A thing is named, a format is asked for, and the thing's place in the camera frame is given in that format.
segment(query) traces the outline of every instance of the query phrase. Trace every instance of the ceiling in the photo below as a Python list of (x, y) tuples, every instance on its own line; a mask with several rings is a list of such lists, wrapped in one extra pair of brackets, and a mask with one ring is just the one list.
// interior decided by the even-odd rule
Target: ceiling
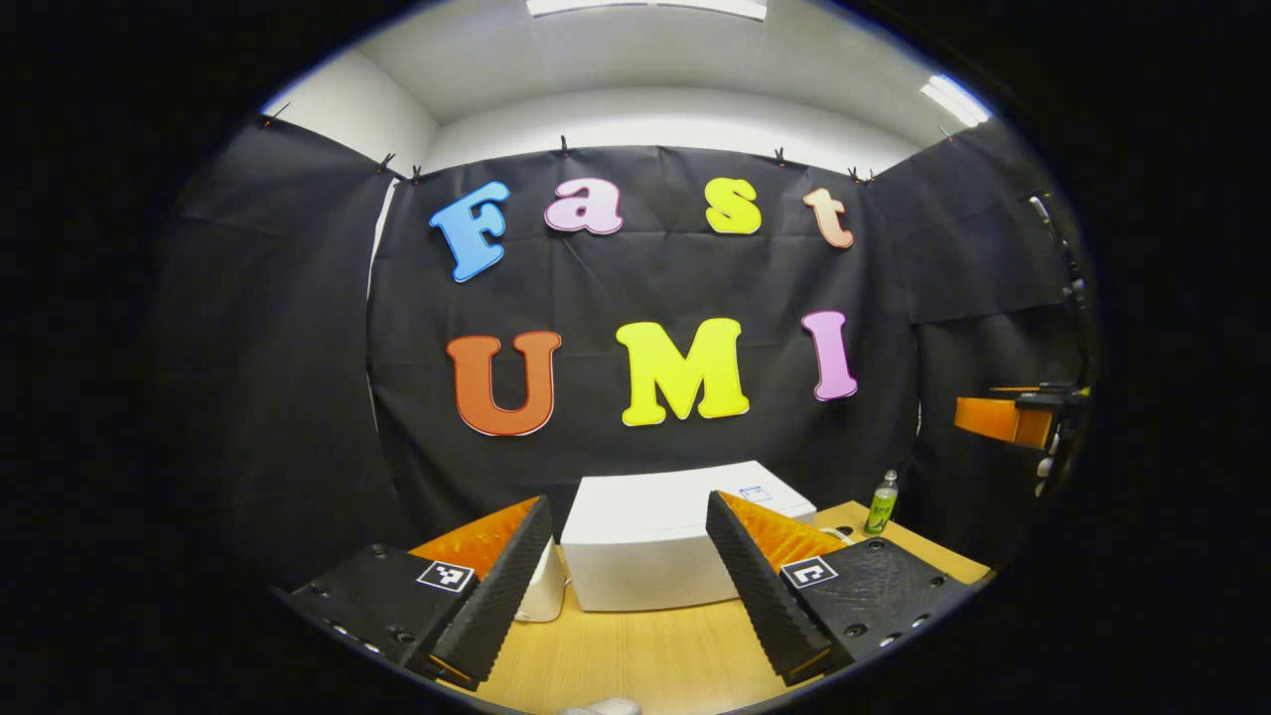
[(525, 0), (446, 0), (358, 48), (442, 124), (567, 91), (697, 86), (829, 109), (918, 146), (961, 128), (919, 94), (932, 67), (813, 0), (769, 0), (764, 22), (647, 5), (531, 18)]

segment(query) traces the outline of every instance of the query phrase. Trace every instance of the clip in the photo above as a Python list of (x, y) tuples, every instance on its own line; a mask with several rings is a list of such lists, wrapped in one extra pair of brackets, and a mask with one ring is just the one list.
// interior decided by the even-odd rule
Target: clip
[[(286, 104), (282, 105), (282, 109), (286, 109), (290, 105), (291, 105), (291, 102), (287, 102)], [(275, 112), (272, 117), (266, 117), (264, 122), (261, 123), (261, 128), (264, 128), (264, 127), (272, 124), (273, 119), (278, 118), (278, 114), (282, 113), (282, 109), (278, 109), (277, 112)]]

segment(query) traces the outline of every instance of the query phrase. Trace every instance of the green bottle label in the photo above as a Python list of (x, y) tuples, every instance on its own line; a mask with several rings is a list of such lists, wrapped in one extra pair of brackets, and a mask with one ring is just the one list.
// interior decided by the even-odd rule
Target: green bottle label
[(874, 493), (873, 503), (869, 505), (869, 517), (866, 519), (866, 533), (877, 535), (882, 533), (882, 528), (887, 526), (887, 519), (891, 519), (891, 509), (896, 505), (896, 493), (891, 491), (891, 497), (881, 497)]

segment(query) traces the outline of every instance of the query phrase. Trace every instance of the plastic bottle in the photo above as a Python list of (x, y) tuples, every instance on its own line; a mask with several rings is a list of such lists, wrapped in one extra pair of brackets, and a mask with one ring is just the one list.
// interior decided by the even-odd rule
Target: plastic bottle
[(896, 507), (896, 495), (899, 494), (896, 470), (887, 470), (887, 474), (882, 476), (882, 484), (874, 490), (873, 503), (869, 504), (869, 517), (866, 518), (864, 528), (867, 535), (882, 533), (883, 527), (891, 521), (891, 511)]

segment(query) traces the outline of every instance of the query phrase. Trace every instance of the pink letter i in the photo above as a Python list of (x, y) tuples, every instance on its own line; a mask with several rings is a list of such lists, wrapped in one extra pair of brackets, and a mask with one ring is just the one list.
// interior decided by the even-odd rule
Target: pink letter i
[(848, 372), (848, 354), (843, 348), (843, 323), (848, 319), (838, 310), (817, 310), (799, 321), (812, 333), (816, 345), (816, 367), (821, 371), (816, 399), (825, 403), (855, 395), (857, 381)]

